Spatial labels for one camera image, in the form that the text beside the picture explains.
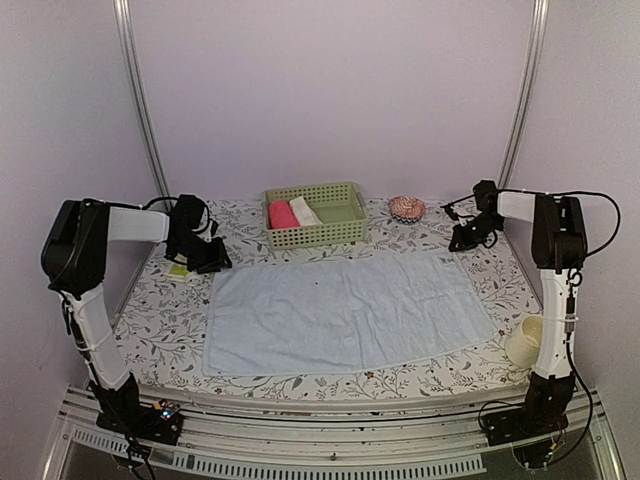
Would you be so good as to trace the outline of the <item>light blue towel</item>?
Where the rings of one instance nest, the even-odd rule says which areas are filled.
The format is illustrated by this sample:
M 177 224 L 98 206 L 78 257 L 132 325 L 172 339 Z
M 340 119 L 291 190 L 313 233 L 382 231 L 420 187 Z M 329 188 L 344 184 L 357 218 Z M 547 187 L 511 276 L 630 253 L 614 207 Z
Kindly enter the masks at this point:
M 497 332 L 443 250 L 215 275 L 206 376 L 352 374 L 456 352 Z

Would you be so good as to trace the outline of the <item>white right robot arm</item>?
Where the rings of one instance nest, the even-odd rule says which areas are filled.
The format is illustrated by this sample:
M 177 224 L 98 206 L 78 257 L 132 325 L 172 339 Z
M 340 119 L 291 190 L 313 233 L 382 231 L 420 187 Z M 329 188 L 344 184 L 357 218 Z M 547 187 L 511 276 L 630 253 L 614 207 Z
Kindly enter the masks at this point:
M 587 254 L 579 200 L 574 196 L 500 190 L 482 180 L 470 197 L 478 214 L 463 217 L 452 202 L 444 206 L 454 220 L 451 252 L 489 247 L 507 219 L 532 225 L 531 256 L 543 287 L 542 338 L 522 406 L 482 415 L 480 425 L 491 446 L 562 432 L 578 374 L 572 359 L 577 322 L 577 290 Z

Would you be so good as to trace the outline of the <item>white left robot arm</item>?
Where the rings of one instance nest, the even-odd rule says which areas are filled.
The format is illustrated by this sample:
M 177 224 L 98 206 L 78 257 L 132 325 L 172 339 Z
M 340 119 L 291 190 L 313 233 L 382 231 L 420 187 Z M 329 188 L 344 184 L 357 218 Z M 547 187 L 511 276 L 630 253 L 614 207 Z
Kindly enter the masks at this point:
M 129 205 L 86 198 L 65 201 L 41 254 L 49 289 L 61 299 L 67 333 L 89 373 L 89 387 L 100 406 L 98 427 L 134 443 L 175 445 L 184 422 L 177 405 L 140 401 L 139 386 L 118 351 L 104 299 L 108 246 L 149 242 L 165 247 L 167 260 L 199 275 L 232 266 L 217 223 L 206 203 L 191 194 L 168 198 L 167 212 L 154 202 Z M 204 233 L 212 234 L 204 239 Z

